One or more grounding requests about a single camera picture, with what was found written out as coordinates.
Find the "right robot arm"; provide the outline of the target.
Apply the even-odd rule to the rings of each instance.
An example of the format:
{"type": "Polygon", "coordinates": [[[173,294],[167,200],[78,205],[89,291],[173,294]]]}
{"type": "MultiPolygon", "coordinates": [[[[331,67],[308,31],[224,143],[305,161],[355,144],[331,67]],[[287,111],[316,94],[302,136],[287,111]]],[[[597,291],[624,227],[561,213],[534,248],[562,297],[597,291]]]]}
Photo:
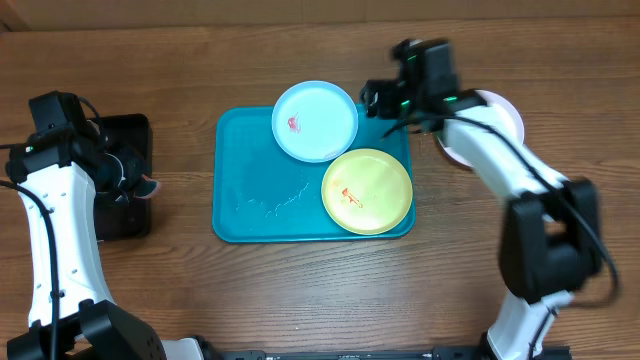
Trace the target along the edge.
{"type": "Polygon", "coordinates": [[[499,269],[507,288],[494,324],[474,350],[477,359],[566,359],[544,338],[560,309],[608,268],[620,295],[615,260],[600,235],[599,203],[588,180],[571,181],[542,162],[504,125],[504,115],[481,91],[454,81],[370,80],[360,93],[368,117],[395,120],[395,129],[418,125],[463,157],[502,201],[499,269]]]}

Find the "pink and black sponge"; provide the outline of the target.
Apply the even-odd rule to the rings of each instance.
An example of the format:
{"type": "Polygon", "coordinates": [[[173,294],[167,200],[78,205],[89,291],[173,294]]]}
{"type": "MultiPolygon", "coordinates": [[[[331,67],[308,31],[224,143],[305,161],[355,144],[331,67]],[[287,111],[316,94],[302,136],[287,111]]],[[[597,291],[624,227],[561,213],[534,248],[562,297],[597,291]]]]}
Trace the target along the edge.
{"type": "Polygon", "coordinates": [[[134,187],[133,194],[136,198],[149,199],[155,196],[160,190],[160,183],[146,175],[142,175],[137,185],[134,187]]]}

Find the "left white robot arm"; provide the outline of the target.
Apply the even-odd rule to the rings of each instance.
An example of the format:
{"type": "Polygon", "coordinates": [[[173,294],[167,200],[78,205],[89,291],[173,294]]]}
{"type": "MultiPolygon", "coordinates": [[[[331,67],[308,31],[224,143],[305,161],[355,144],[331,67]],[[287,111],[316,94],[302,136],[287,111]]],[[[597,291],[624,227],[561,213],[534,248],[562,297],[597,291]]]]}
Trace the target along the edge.
{"type": "Polygon", "coordinates": [[[29,329],[8,341],[8,358],[210,358],[205,343],[163,340],[114,303],[96,239],[94,182],[79,165],[52,164],[2,185],[26,210],[34,280],[29,329]]]}

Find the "light blue plate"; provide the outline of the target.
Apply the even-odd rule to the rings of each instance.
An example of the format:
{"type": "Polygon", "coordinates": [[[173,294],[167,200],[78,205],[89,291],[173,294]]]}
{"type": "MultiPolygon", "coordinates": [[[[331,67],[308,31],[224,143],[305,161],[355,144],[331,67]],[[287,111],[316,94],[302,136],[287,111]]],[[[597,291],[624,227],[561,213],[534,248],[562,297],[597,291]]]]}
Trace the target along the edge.
{"type": "Polygon", "coordinates": [[[358,111],[352,98],[326,81],[304,81],[287,89],[272,111],[272,133],[291,157],[308,163],[332,160],[355,140],[358,111]]]}

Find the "white plate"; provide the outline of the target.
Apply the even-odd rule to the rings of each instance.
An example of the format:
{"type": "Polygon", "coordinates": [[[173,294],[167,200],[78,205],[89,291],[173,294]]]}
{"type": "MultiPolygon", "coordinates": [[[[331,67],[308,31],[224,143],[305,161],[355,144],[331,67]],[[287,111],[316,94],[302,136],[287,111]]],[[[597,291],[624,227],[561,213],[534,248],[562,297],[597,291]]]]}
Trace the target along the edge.
{"type": "MultiPolygon", "coordinates": [[[[506,98],[497,93],[482,89],[477,89],[476,92],[499,113],[502,126],[507,129],[514,138],[523,144],[525,140],[525,127],[518,110],[506,98]]],[[[438,137],[435,137],[435,139],[437,140],[440,149],[451,161],[462,167],[472,167],[464,157],[456,153],[451,147],[445,146],[438,137]]]]}

